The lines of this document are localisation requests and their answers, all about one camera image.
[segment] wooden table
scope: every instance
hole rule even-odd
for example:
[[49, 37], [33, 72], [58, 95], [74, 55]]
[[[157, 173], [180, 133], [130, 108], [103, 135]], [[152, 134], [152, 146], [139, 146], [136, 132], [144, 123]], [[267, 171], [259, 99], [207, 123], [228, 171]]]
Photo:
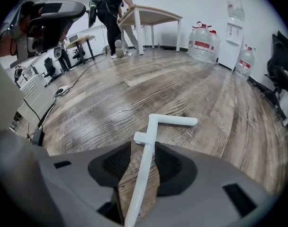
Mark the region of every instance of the wooden table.
[[[177, 51], [180, 51], [181, 41], [181, 24], [182, 18], [179, 15], [170, 13], [165, 10], [156, 9], [147, 6], [136, 5], [134, 9], [129, 9], [126, 14], [123, 15], [119, 26], [131, 26], [135, 25], [137, 32], [139, 53], [143, 55], [143, 38], [141, 25], [149, 25], [152, 29], [152, 47], [154, 48], [154, 31], [153, 26], [167, 22], [177, 21], [178, 22], [178, 37], [177, 37]], [[124, 42], [124, 33], [122, 33], [122, 41]]]
[[66, 46], [66, 49], [71, 49], [73, 47], [77, 47], [78, 48], [78, 53], [80, 55], [80, 58], [83, 62], [83, 64], [85, 64], [85, 60], [84, 60], [84, 57], [83, 57], [83, 54], [82, 54], [82, 50], [81, 50], [81, 47], [80, 45], [81, 44], [84, 44], [85, 42], [87, 42], [87, 45], [88, 45], [88, 48], [89, 48], [89, 52], [91, 54], [91, 57], [93, 60], [95, 60], [95, 57], [93, 56], [93, 53], [92, 53], [92, 49], [91, 49], [91, 46], [89, 44], [89, 40], [92, 40], [94, 39], [95, 36], [93, 35], [86, 35], [86, 36], [83, 36], [83, 37], [80, 37], [78, 39], [76, 39], [75, 41], [72, 41], [71, 43], [69, 43], [67, 46]]

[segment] white pvc pipe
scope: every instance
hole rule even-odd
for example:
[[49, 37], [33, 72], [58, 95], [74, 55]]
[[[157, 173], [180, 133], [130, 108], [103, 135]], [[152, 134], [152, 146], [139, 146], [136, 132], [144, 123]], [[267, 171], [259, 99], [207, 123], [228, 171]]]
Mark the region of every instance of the white pvc pipe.
[[142, 205], [145, 189], [147, 186], [150, 166], [153, 158], [154, 143], [157, 139], [158, 123], [194, 126], [198, 123], [198, 120], [196, 118], [151, 114], [149, 115], [147, 132], [135, 133], [134, 141], [138, 144], [144, 144], [145, 147], [138, 177], [135, 183], [134, 193], [126, 215], [125, 227], [134, 227], [138, 213], [140, 211], [140, 207]]

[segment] computer monitor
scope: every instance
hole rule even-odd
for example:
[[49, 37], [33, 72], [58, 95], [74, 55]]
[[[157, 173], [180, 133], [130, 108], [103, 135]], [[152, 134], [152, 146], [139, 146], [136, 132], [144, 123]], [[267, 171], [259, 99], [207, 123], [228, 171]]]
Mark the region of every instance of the computer monitor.
[[69, 42], [71, 43], [71, 42], [73, 42], [73, 41], [75, 41], [75, 40], [77, 40], [77, 39], [78, 39], [78, 36], [75, 35], [75, 36], [69, 38]]

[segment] wooden floor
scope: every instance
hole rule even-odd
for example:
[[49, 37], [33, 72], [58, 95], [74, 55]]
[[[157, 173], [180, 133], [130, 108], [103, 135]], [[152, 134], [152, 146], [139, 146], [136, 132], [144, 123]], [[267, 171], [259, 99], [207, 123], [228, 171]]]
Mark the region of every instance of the wooden floor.
[[[91, 64], [66, 73], [49, 87], [55, 91], [71, 85]], [[158, 141], [223, 158], [270, 193], [284, 186], [288, 132], [270, 103], [227, 68], [200, 63], [184, 52], [150, 49], [143, 56], [108, 57], [92, 66], [57, 100], [44, 125], [44, 147], [56, 155], [130, 140], [132, 160], [119, 186], [125, 215], [143, 154], [133, 136], [146, 132], [151, 113], [198, 118], [196, 127], [160, 125]], [[18, 132], [25, 136], [26, 130], [22, 121]], [[153, 163], [141, 216], [153, 206], [158, 185]]]

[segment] black pants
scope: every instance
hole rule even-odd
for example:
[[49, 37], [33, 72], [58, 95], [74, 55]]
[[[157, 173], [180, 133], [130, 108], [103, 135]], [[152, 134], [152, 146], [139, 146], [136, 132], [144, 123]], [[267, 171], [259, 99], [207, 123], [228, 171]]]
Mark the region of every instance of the black pants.
[[117, 25], [117, 19], [114, 16], [117, 16], [117, 11], [110, 10], [110, 12], [107, 9], [98, 9], [97, 16], [106, 26], [108, 44], [110, 46], [111, 55], [113, 55], [116, 53], [115, 41], [121, 39], [121, 31]]
[[68, 54], [66, 53], [66, 51], [64, 49], [62, 49], [62, 54], [61, 54], [61, 57], [59, 58], [59, 62], [60, 62], [60, 65], [62, 67], [63, 72], [66, 72], [72, 68]]

